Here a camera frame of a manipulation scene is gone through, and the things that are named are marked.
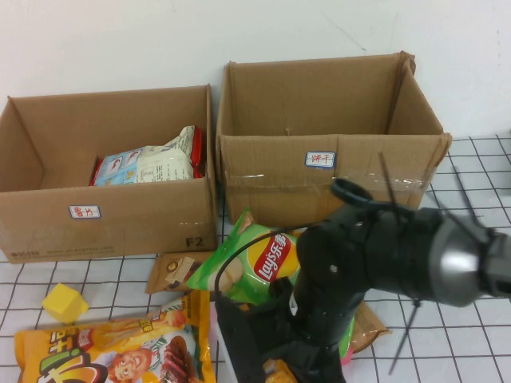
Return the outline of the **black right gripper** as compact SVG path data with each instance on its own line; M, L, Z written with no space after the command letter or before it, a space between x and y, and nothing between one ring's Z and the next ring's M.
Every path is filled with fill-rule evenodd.
M334 282L281 278L256 308L255 344L263 359L281 359L299 382L344 382L339 343L351 321L349 300Z

